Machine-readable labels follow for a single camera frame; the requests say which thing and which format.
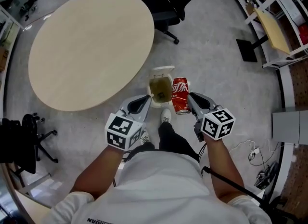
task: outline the black pants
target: black pants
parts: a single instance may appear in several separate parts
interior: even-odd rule
[[[154,144],[146,142],[133,149],[125,161],[132,159],[139,152],[156,150],[188,155],[199,161],[197,153],[194,152],[185,138],[175,133],[170,123],[163,122],[158,128],[158,134],[160,138],[159,149],[155,149]]]

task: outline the white t-shirt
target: white t-shirt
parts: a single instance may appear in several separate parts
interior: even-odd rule
[[[190,156],[148,151],[127,162],[118,186],[96,201],[73,192],[45,217],[44,224],[271,224],[248,197],[228,204],[209,194],[197,161]]]

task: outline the person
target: person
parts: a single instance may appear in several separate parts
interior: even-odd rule
[[[67,197],[44,224],[270,224],[269,216],[244,193],[212,176],[205,187],[198,155],[176,134],[164,109],[155,149],[149,135],[128,156],[116,187],[110,188],[124,151],[107,148],[81,173]],[[244,186],[222,140],[204,135],[213,171]]]

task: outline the red soda can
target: red soda can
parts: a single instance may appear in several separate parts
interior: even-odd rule
[[[172,87],[172,103],[177,114],[188,114],[190,109],[187,103],[188,84],[186,78],[175,78]]]

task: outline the hand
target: hand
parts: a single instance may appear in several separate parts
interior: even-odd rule
[[[210,136],[206,135],[205,133],[203,133],[203,138],[204,138],[204,141],[207,143],[207,144],[213,144],[213,143],[217,143],[217,142],[222,142],[221,139],[219,140],[214,140],[213,138],[211,138]]]

